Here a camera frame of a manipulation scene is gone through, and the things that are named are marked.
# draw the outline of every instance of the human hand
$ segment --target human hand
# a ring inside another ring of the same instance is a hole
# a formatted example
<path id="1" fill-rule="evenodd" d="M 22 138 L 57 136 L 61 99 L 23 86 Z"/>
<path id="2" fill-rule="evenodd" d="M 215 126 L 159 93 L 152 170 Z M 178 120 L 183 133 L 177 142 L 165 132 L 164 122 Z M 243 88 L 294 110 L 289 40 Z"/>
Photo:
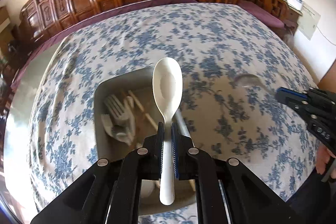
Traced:
<path id="1" fill-rule="evenodd" d="M 316 155 L 315 167 L 318 174 L 324 174 L 330 157 L 336 158 L 336 156 L 324 144 L 321 143 Z M 330 176 L 331 178 L 336 179 L 336 169 L 331 172 Z"/>

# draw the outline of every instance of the wooden chopstick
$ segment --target wooden chopstick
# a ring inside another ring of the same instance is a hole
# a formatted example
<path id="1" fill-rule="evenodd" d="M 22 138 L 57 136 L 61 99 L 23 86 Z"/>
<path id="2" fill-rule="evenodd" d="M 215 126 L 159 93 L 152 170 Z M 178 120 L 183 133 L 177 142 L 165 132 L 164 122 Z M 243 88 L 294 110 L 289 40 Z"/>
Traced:
<path id="1" fill-rule="evenodd" d="M 152 117 L 147 112 L 145 112 L 145 108 L 140 103 L 139 99 L 134 95 L 134 93 L 131 90 L 128 91 L 128 94 L 133 98 L 133 100 L 136 103 L 136 105 L 138 106 L 138 108 L 141 110 L 142 113 L 145 114 L 145 117 L 147 118 L 147 120 L 151 123 L 151 125 L 157 131 L 158 130 L 158 124 L 152 119 Z"/>

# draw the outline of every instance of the spoon bowl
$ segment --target spoon bowl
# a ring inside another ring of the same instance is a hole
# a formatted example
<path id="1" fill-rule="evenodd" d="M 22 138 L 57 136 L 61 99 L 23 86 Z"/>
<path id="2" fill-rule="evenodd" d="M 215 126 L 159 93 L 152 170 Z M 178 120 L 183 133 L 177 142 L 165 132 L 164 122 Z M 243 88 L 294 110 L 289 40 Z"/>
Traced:
<path id="1" fill-rule="evenodd" d="M 256 75 L 250 74 L 250 73 L 242 73 L 237 75 L 233 82 L 237 86 L 241 86 L 243 88 L 251 88 L 253 86 L 259 86 L 266 92 L 268 92 L 271 95 L 275 95 L 273 91 L 271 91 L 268 87 L 266 87 L 260 80 L 260 78 Z"/>
<path id="2" fill-rule="evenodd" d="M 183 90 L 182 71 L 176 60 L 170 57 L 159 60 L 153 71 L 152 84 L 156 106 L 165 122 L 160 201 L 170 205 L 175 199 L 171 120 L 180 105 Z"/>

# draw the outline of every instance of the blue floral pattern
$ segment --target blue floral pattern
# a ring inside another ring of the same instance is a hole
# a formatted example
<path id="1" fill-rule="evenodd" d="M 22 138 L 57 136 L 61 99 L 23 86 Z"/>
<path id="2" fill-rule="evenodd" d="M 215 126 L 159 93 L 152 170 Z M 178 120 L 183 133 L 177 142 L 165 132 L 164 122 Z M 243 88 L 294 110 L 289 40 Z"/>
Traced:
<path id="1" fill-rule="evenodd" d="M 252 73 L 271 90 L 306 90 L 314 83 L 302 63 L 238 6 L 167 5 L 103 20 L 61 43 L 31 114 L 28 161 L 39 210 L 98 160 L 93 97 L 99 83 L 165 56 L 181 66 L 180 106 L 195 146 L 218 159 L 239 158 L 284 200 L 305 181 L 319 143 L 303 120 L 262 89 L 232 82 Z M 196 210 L 186 211 L 139 222 L 197 222 Z"/>

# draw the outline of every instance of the white fork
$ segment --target white fork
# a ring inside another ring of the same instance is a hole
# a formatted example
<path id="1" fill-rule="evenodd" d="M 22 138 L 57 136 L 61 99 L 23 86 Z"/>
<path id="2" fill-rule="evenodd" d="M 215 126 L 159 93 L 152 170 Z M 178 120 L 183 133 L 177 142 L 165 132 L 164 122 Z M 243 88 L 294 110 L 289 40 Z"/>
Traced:
<path id="1" fill-rule="evenodd" d="M 115 124 L 124 126 L 127 120 L 130 119 L 129 113 L 125 111 L 125 107 L 114 94 L 106 97 L 104 103 L 112 115 Z"/>

